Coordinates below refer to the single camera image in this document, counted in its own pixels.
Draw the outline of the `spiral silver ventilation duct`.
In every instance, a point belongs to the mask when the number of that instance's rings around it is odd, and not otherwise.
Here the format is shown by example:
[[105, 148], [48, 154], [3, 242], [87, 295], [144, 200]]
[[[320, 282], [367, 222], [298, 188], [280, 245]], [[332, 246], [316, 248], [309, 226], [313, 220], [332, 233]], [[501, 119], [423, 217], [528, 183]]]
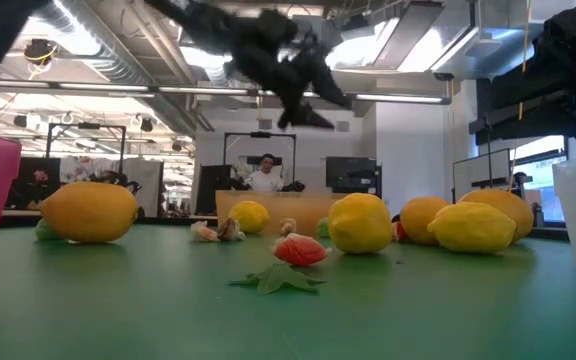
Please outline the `spiral silver ventilation duct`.
[[[99, 46], [94, 55], [109, 57], [97, 60], [92, 68], [111, 83], [151, 85], [152, 76], [129, 52], [111, 29], [84, 0], [49, 0], [37, 14], [62, 35], [83, 35]], [[197, 125], [179, 106], [161, 94], [152, 98], [138, 98], [172, 131], [193, 136]]]

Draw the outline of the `large red-capped toy mushroom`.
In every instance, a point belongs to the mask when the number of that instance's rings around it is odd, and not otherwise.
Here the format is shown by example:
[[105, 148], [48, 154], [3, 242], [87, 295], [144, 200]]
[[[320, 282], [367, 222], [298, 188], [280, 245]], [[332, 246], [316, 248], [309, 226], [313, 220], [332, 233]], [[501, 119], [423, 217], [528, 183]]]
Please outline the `large red-capped toy mushroom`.
[[273, 255], [290, 265], [310, 266], [324, 260], [332, 251], [312, 237], [290, 233], [277, 239], [272, 247]]

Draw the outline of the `black equipment cabinet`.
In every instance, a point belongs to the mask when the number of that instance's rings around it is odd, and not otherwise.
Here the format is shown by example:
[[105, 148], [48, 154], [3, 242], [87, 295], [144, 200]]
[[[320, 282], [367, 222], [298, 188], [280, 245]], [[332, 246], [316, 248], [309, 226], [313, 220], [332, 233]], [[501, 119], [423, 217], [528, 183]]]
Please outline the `black equipment cabinet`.
[[333, 193], [369, 193], [381, 197], [381, 166], [369, 157], [326, 157], [325, 185]]

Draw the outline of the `green table mat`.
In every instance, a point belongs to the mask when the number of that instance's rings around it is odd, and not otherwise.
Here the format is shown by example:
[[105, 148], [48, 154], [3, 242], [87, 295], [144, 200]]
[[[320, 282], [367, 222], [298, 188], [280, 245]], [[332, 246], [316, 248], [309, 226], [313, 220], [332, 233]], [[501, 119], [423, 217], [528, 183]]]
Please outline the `green table mat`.
[[260, 295], [240, 280], [270, 247], [169, 226], [110, 245], [0, 230], [0, 360], [576, 360], [568, 244], [333, 252], [307, 271], [316, 293]]

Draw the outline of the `black monitor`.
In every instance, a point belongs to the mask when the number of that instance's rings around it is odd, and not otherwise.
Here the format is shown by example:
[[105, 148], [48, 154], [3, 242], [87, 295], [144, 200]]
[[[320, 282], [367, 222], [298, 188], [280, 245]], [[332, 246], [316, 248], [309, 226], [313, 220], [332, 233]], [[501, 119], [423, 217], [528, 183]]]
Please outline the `black monitor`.
[[216, 192], [229, 190], [231, 165], [202, 166], [199, 174], [196, 215], [216, 215]]

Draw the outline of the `person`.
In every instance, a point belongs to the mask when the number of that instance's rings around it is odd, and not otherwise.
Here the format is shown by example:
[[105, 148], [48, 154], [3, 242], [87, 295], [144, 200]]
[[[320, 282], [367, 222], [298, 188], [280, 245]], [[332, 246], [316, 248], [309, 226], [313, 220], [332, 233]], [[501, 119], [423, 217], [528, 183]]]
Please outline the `person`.
[[261, 158], [260, 167], [252, 172], [244, 184], [248, 189], [257, 192], [278, 192], [284, 187], [282, 178], [273, 172], [275, 157], [272, 154], [264, 154]]

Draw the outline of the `rectangular silver ventilation duct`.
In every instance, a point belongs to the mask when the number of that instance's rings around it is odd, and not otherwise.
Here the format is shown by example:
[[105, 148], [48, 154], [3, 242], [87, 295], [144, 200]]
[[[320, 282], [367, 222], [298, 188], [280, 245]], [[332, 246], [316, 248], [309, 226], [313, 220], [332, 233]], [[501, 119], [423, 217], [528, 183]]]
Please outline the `rectangular silver ventilation duct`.
[[444, 72], [475, 79], [501, 75], [533, 55], [530, 41], [576, 0], [432, 0], [441, 9], [416, 43], [396, 53], [399, 72]]

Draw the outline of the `black ceiling-mounted device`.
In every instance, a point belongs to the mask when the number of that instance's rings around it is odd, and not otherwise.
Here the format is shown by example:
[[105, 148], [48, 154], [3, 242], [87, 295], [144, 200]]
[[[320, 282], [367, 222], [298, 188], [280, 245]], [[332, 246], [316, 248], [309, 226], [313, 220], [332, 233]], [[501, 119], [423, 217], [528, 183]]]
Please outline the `black ceiling-mounted device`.
[[58, 47], [47, 39], [32, 39], [24, 48], [23, 56], [31, 64], [48, 65]]

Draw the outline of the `black background machine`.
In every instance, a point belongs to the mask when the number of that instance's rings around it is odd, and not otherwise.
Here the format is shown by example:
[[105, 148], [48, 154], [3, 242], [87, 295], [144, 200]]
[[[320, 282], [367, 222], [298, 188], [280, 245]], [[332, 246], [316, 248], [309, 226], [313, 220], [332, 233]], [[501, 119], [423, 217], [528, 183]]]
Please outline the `black background machine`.
[[100, 175], [91, 174], [89, 180], [98, 183], [108, 183], [127, 188], [133, 195], [136, 195], [141, 189], [141, 185], [136, 181], [129, 181], [123, 173], [105, 170]]

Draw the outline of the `orange plastic basket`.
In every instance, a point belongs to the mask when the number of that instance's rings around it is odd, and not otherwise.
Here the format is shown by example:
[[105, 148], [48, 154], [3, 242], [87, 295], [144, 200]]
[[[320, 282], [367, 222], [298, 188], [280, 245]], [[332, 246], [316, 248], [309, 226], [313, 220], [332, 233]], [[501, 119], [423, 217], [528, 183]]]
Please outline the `orange plastic basket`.
[[264, 206], [269, 214], [269, 223], [263, 235], [278, 235], [280, 221], [284, 218], [296, 220], [297, 230], [306, 236], [317, 236], [317, 225], [321, 218], [329, 215], [330, 207], [344, 194], [315, 192], [254, 192], [217, 190], [215, 194], [218, 224], [221, 225], [233, 206], [242, 201], [255, 201]]

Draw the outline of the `pink-white toy mushroom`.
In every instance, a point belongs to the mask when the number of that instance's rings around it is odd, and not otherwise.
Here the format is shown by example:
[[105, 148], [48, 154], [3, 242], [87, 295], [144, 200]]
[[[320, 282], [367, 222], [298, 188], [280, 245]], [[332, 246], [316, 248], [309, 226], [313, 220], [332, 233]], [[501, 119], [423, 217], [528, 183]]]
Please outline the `pink-white toy mushroom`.
[[197, 242], [218, 242], [218, 233], [208, 227], [206, 221], [197, 221], [190, 226], [192, 240]]

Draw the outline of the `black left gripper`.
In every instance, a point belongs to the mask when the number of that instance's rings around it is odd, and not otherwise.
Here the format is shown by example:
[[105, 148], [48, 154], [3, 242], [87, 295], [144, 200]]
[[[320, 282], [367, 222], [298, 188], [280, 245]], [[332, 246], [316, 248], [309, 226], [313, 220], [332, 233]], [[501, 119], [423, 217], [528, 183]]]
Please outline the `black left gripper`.
[[326, 63], [328, 50], [318, 45], [312, 30], [300, 29], [297, 22], [271, 9], [261, 10], [254, 18], [229, 13], [225, 26], [237, 71], [278, 95], [284, 109], [277, 122], [279, 129], [334, 129], [302, 97], [308, 88], [330, 103], [352, 108], [352, 100], [337, 85]]

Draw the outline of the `orange toy citrus fruit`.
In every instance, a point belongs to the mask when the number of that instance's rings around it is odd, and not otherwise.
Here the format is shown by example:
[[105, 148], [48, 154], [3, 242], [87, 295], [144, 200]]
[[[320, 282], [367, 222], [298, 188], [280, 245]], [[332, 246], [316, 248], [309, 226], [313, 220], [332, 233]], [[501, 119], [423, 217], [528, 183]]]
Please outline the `orange toy citrus fruit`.
[[448, 202], [440, 197], [417, 197], [408, 201], [400, 211], [400, 222], [411, 241], [417, 245], [438, 246], [439, 242], [427, 226]]
[[72, 182], [44, 199], [39, 211], [61, 237], [78, 243], [110, 243], [131, 228], [138, 204], [125, 187]]
[[511, 218], [517, 225], [513, 243], [527, 237], [532, 231], [534, 221], [532, 208], [512, 192], [500, 189], [479, 189], [465, 194], [459, 201], [485, 203]]

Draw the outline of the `yellow toy lemon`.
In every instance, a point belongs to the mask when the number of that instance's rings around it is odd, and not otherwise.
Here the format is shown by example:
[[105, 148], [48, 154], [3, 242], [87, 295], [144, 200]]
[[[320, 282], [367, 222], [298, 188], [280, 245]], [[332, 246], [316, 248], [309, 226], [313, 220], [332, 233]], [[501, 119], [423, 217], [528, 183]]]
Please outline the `yellow toy lemon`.
[[333, 245], [347, 254], [368, 254], [388, 247], [393, 228], [388, 207], [377, 196], [353, 193], [337, 200], [328, 215]]
[[270, 220], [268, 210], [255, 201], [238, 202], [230, 209], [228, 217], [236, 220], [246, 234], [261, 233]]
[[491, 205], [460, 202], [444, 207], [427, 230], [439, 244], [453, 252], [494, 254], [513, 240], [516, 222]]

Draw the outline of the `long ceiling light bar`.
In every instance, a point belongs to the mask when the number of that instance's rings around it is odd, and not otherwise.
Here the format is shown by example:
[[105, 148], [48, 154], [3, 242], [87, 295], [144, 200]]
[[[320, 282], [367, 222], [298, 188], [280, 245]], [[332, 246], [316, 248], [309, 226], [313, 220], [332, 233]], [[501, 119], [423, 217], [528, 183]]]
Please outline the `long ceiling light bar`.
[[[269, 90], [247, 88], [214, 88], [198, 86], [158, 86], [158, 85], [126, 85], [75, 83], [54, 81], [31, 81], [0, 79], [0, 92], [21, 93], [101, 93], [107, 96], [146, 97], [154, 94], [184, 94], [206, 96], [237, 96], [237, 97], [276, 97]], [[450, 97], [420, 96], [395, 93], [357, 93], [350, 92], [347, 96], [353, 101], [411, 103], [428, 105], [448, 105]]]

